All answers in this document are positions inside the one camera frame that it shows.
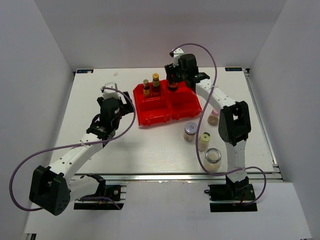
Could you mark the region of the red-lid chili sauce jar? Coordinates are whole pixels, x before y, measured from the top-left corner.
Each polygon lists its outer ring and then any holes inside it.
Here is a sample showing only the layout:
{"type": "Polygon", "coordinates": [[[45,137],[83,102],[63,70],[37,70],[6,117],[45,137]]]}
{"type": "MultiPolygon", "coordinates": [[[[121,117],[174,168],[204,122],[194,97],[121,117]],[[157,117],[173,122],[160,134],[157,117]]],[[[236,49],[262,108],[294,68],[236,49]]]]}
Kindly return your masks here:
{"type": "Polygon", "coordinates": [[[178,90],[179,88],[179,85],[178,84],[169,84],[167,86],[168,90],[171,91],[171,92],[175,92],[178,90]]]}

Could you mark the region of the yellow-cap sauce bottle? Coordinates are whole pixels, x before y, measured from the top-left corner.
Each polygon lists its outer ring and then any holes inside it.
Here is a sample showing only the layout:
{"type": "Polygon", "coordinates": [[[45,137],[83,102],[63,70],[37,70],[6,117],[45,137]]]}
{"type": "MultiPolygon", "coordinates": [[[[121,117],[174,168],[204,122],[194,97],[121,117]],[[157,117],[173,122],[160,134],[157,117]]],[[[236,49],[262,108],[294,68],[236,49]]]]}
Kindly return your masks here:
{"type": "Polygon", "coordinates": [[[161,95],[161,85],[159,80],[159,74],[154,73],[152,75],[152,96],[159,97],[161,95]]]}

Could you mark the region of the small yellow-label dark bottle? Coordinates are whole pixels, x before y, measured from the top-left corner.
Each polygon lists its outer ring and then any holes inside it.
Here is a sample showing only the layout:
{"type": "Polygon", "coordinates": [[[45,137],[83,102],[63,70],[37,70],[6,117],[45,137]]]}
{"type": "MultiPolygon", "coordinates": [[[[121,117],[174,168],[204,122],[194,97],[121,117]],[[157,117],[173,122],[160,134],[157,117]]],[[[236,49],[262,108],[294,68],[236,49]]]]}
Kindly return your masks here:
{"type": "Polygon", "coordinates": [[[149,98],[151,96],[150,84],[147,79],[143,80],[143,95],[145,98],[149,98]]]}

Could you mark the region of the pink-lid spice shaker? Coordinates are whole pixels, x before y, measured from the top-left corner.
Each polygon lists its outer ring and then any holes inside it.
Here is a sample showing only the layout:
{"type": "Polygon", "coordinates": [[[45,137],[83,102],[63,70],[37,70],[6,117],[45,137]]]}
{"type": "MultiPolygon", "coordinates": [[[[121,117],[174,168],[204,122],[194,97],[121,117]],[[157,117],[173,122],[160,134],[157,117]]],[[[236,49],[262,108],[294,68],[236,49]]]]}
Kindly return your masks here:
{"type": "Polygon", "coordinates": [[[220,113],[215,108],[213,108],[207,118],[208,124],[211,126],[217,126],[219,124],[219,117],[220,113]]]}

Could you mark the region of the white-lid paste jar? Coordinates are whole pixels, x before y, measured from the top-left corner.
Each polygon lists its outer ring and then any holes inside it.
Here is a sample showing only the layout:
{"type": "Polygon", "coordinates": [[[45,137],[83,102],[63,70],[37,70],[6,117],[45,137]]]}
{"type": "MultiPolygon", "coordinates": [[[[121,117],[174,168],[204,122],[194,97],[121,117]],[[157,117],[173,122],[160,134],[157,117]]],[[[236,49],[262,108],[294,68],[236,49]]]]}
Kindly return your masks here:
{"type": "Polygon", "coordinates": [[[187,122],[184,126],[183,138],[188,142],[192,142],[196,136],[196,132],[197,124],[194,122],[187,122]]]}

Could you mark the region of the yellow-lid spice shaker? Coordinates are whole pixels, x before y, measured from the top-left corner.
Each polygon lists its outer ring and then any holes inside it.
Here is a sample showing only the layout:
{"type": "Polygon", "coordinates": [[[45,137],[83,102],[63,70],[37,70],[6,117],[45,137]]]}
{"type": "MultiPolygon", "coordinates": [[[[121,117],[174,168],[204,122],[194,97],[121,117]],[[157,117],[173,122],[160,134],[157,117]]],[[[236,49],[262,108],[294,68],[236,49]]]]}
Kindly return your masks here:
{"type": "Polygon", "coordinates": [[[203,132],[198,139],[198,150],[204,152],[208,149],[211,140],[211,135],[208,132],[203,132]]]}

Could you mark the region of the chrome-lid glass jar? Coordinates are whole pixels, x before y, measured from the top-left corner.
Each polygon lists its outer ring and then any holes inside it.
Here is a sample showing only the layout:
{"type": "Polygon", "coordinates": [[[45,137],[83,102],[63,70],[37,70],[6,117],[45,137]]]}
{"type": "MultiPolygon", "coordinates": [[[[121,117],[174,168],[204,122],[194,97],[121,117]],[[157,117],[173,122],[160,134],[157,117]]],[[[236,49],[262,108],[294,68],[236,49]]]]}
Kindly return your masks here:
{"type": "Polygon", "coordinates": [[[216,148],[209,148],[204,155],[203,165],[209,172],[217,172],[222,162],[222,154],[216,148]]]}

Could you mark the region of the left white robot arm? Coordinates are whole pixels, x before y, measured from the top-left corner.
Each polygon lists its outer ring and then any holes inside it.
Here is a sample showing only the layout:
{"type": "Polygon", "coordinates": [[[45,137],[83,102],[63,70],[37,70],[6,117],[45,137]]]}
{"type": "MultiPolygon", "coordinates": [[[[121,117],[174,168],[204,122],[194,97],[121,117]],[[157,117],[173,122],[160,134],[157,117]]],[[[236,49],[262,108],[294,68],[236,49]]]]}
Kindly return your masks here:
{"type": "Polygon", "coordinates": [[[97,99],[100,113],[91,121],[79,144],[47,167],[38,166],[32,175],[29,200],[50,212],[60,215],[74,200],[110,201],[106,181],[98,174],[88,173],[74,180],[77,171],[101,151],[109,141],[116,139],[120,120],[134,114],[135,108],[128,92],[106,89],[97,99]]]}

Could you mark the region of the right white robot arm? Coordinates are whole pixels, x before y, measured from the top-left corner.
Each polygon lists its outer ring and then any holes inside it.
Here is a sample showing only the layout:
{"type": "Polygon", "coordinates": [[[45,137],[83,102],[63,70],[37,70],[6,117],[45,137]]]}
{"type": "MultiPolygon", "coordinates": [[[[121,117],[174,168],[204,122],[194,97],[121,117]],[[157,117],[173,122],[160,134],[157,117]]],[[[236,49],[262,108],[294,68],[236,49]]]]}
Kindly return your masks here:
{"type": "Polygon", "coordinates": [[[227,152],[224,188],[226,195],[236,200],[249,186],[245,170],[245,147],[252,129],[249,106],[245,101],[235,101],[227,96],[212,83],[206,73],[200,72],[194,54],[177,49],[169,55],[173,62],[164,67],[168,83],[185,82],[194,93],[206,99],[207,105],[219,112],[218,134],[225,142],[227,152]]]}

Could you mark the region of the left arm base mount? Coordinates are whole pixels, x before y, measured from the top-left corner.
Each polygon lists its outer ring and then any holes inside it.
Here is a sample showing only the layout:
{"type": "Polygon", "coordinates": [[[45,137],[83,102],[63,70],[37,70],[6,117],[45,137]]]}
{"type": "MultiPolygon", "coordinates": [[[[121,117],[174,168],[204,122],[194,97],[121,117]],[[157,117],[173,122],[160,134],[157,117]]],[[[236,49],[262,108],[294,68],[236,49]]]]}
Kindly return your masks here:
{"type": "Polygon", "coordinates": [[[74,210],[115,210],[124,207],[127,187],[119,183],[108,183],[97,174],[82,175],[72,180],[70,199],[74,200],[74,210]]]}

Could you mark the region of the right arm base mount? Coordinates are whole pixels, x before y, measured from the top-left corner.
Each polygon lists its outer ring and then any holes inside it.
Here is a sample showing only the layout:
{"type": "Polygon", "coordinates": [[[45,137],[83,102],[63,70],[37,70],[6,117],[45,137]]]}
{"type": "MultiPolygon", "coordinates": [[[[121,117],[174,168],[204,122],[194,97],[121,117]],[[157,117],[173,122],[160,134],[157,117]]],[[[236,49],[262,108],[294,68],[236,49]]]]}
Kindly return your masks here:
{"type": "Polygon", "coordinates": [[[252,184],[232,195],[225,184],[211,184],[203,191],[209,196],[211,213],[257,212],[257,204],[249,202],[256,199],[252,184]]]}

